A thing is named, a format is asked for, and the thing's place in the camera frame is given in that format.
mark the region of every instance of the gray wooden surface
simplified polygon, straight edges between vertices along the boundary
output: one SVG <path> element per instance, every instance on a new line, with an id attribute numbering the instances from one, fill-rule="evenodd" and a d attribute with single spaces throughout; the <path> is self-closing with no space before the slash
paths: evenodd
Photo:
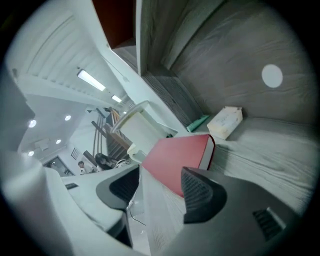
<path id="1" fill-rule="evenodd" d="M 262 80 L 277 65 L 277 88 Z M 230 0 L 195 33 L 172 66 L 204 113 L 243 107 L 248 117 L 311 124 L 318 88 L 307 54 L 290 27 L 262 2 Z"/>
<path id="2" fill-rule="evenodd" d="M 203 22 L 224 0 L 189 0 L 183 9 L 162 56 L 161 63 L 170 69 Z"/>
<path id="3" fill-rule="evenodd" d="M 145 214 L 141 213 L 139 215 L 134 215 L 134 218 L 142 223 L 145 222 Z M 140 252 L 144 255 L 150 256 L 150 247 L 148 242 L 148 234 L 146 226 L 142 225 L 133 218 L 128 217 L 130 235 L 133 243 L 132 249 L 134 251 Z"/>
<path id="4" fill-rule="evenodd" d="M 208 133 L 202 124 L 195 134 Z M 254 182 L 302 215 L 318 173 L 319 141 L 314 130 L 264 118 L 247 118 L 227 140 L 215 138 L 209 171 Z M 162 250 L 183 227 L 185 203 L 142 171 L 145 221 L 151 254 Z"/>
<path id="5" fill-rule="evenodd" d="M 198 103 L 171 71 L 158 66 L 142 78 L 183 125 L 188 126 L 203 115 Z"/>
<path id="6" fill-rule="evenodd" d="M 147 71 L 148 49 L 150 45 L 150 20 L 153 1 L 136 0 L 135 10 L 135 40 L 136 62 L 139 76 Z"/>
<path id="7" fill-rule="evenodd" d="M 140 36 L 138 58 L 141 75 L 160 64 L 168 40 L 187 3 L 188 0 L 142 0 L 140 27 L 136 28 L 140 30 L 140 33 L 136 31 L 136 35 Z"/>

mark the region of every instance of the fluorescent light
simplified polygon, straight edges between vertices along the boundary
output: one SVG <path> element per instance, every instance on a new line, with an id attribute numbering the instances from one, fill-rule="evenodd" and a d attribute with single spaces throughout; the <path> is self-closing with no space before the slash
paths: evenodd
<path id="1" fill-rule="evenodd" d="M 106 87 L 104 87 L 100 82 L 98 82 L 95 78 L 93 78 L 91 75 L 89 75 L 86 71 L 83 69 L 80 70 L 78 73 L 78 78 L 81 78 L 83 81 L 87 82 L 88 84 L 92 85 L 93 87 L 99 89 L 100 91 L 103 91 Z"/>
<path id="2" fill-rule="evenodd" d="M 35 127 L 36 124 L 37 124 L 36 120 L 31 120 L 30 123 L 29 123 L 29 128 Z"/>
<path id="3" fill-rule="evenodd" d="M 119 97 L 117 97 L 116 95 L 113 95 L 111 97 L 111 99 L 115 100 L 116 102 L 122 102 L 122 99 L 120 99 Z"/>

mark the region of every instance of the tissue box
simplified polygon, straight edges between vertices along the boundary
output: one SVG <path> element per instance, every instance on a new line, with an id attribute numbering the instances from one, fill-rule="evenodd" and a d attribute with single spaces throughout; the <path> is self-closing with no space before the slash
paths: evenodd
<path id="1" fill-rule="evenodd" d="M 207 127 L 213 137 L 223 140 L 236 129 L 243 119 L 242 108 L 225 106 L 208 124 Z"/>

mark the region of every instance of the red book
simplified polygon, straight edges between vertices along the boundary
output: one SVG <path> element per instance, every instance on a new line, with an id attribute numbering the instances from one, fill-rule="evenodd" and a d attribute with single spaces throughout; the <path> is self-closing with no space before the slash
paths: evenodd
<path id="1" fill-rule="evenodd" d="M 209 134 L 160 139 L 146 156 L 142 166 L 158 181 L 183 197 L 182 167 L 207 170 L 215 149 Z"/>

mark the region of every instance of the dark red wall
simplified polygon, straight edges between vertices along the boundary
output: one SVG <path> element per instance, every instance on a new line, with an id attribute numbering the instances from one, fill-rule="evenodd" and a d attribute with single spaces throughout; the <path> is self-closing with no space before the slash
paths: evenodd
<path id="1" fill-rule="evenodd" d="M 112 49 L 134 37 L 136 0 L 92 0 L 92 2 Z"/>

